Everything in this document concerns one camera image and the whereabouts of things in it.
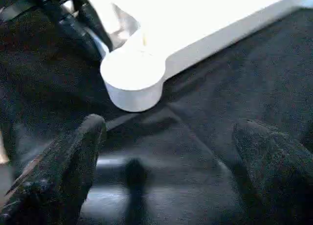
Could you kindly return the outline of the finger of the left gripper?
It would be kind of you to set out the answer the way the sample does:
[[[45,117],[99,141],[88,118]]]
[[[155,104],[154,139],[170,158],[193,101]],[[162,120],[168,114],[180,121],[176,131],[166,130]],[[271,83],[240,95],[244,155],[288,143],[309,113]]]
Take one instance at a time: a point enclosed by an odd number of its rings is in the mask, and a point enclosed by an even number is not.
[[[89,0],[73,0],[74,9],[78,16],[74,20],[74,41],[78,44],[82,55],[99,55],[99,49],[88,34],[86,27],[100,38],[109,51],[113,50],[113,43],[102,25],[102,22]]]
[[[100,62],[102,59],[96,44],[82,24],[60,3],[60,0],[32,0],[61,34],[74,46],[74,51],[84,58]]]

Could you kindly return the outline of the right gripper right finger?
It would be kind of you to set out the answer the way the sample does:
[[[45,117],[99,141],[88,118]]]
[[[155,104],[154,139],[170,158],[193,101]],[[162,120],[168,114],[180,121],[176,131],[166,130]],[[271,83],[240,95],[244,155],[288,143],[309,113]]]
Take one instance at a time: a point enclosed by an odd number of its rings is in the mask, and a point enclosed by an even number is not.
[[[232,140],[275,225],[313,223],[313,155],[298,140],[259,120],[242,119]]]

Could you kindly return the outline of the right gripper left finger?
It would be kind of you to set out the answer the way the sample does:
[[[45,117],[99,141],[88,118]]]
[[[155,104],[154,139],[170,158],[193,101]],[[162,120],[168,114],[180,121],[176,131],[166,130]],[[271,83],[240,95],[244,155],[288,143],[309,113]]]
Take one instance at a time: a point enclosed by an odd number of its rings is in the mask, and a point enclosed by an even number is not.
[[[75,225],[105,139],[104,118],[90,114],[77,129],[52,141],[6,193],[0,204],[0,223]]]

